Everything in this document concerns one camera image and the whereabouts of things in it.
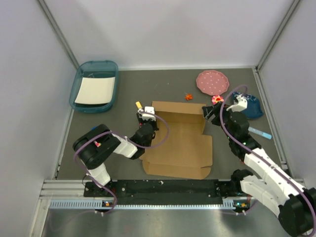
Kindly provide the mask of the brown cardboard box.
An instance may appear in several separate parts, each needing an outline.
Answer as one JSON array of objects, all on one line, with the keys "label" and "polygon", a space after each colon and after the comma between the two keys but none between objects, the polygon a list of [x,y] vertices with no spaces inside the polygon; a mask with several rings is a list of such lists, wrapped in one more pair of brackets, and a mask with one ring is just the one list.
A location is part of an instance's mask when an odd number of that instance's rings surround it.
[{"label": "brown cardboard box", "polygon": [[149,175],[206,178],[213,165],[212,136],[205,135],[203,104],[153,101],[159,130],[140,157]]}]

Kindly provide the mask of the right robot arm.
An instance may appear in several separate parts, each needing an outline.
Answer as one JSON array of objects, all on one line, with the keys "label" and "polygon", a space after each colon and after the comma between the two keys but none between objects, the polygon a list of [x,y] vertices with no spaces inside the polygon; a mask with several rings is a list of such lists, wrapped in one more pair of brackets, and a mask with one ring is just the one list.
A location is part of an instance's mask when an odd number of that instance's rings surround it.
[{"label": "right robot arm", "polygon": [[267,155],[249,134],[249,122],[242,112],[222,102],[203,106],[205,119],[223,129],[232,153],[252,170],[236,170],[230,188],[235,195],[248,194],[268,208],[292,237],[316,234],[316,190],[307,189]]}]

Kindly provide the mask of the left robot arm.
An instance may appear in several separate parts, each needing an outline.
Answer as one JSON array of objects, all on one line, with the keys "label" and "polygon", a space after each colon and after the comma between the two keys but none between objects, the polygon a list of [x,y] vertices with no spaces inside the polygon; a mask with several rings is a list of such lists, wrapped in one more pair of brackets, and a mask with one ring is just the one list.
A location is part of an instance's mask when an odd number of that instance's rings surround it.
[{"label": "left robot arm", "polygon": [[156,116],[137,113],[139,129],[130,138],[120,137],[101,124],[73,143],[74,151],[87,169],[87,174],[95,181],[95,190],[102,196],[112,190],[111,178],[105,167],[105,160],[113,153],[131,160],[138,159],[151,146],[158,125]]}]

